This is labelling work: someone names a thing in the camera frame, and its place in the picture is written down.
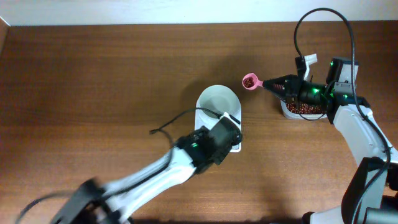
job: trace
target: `pink scoop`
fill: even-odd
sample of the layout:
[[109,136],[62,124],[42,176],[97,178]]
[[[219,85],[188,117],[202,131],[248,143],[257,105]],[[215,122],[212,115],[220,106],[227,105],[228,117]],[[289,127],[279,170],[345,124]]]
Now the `pink scoop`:
[[[252,78],[252,79],[253,79],[254,85],[253,85],[252,87],[249,87],[249,88],[248,88],[248,87],[244,86],[244,80],[247,79],[247,78]],[[258,79],[258,77],[257,77],[256,74],[254,74],[254,73],[249,73],[249,74],[247,74],[247,75],[245,75],[245,76],[243,77],[243,79],[242,79],[242,85],[243,85],[243,87],[244,87],[245,89],[247,89],[247,90],[254,90],[254,89],[257,88],[257,86],[261,86],[261,87],[262,87],[262,81],[260,81],[260,80]]]

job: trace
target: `white plastic clip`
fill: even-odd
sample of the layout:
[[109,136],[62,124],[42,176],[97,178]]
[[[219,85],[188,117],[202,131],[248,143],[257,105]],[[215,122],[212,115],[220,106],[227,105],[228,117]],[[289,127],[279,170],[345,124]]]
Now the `white plastic clip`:
[[304,60],[305,60],[305,66],[307,68],[304,74],[304,80],[307,81],[308,74],[310,73],[310,65],[312,65],[313,63],[317,63],[318,59],[316,54],[311,54],[304,56]]

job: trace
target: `wooden table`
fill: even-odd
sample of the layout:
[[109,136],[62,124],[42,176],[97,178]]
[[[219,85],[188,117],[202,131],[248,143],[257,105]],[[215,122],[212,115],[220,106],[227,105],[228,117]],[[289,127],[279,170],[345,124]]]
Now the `wooden table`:
[[[135,218],[186,221],[301,217],[338,206],[356,170],[326,120],[292,121],[242,77],[295,74],[295,23],[11,27],[0,59],[0,220],[31,200],[97,176],[129,175],[169,150],[148,130],[195,106],[206,87],[230,87],[243,107],[243,150],[145,204]],[[398,145],[398,22],[354,22],[358,94]],[[342,22],[306,22],[298,43],[318,54],[324,83],[333,56],[349,57]],[[193,129],[188,114],[167,129]],[[65,200],[38,205],[24,223],[46,223]]]

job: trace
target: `red beans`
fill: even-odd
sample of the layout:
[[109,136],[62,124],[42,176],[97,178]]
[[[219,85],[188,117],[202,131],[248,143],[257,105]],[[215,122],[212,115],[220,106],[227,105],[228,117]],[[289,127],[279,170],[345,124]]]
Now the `red beans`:
[[286,103],[287,109],[295,114],[323,114],[320,106],[312,106],[306,103],[300,103],[300,108],[297,109],[295,103]]
[[246,88],[253,87],[253,86],[254,86],[253,78],[252,78],[252,77],[245,78],[245,79],[243,80],[243,85],[244,85],[244,87],[246,87]]

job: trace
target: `white wall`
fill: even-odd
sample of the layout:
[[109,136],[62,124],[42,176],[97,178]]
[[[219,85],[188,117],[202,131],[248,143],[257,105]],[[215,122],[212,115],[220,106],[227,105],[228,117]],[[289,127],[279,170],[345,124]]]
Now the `white wall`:
[[[330,7],[348,20],[397,20],[398,0],[0,0],[11,26],[297,21]],[[327,12],[308,21],[335,21]]]

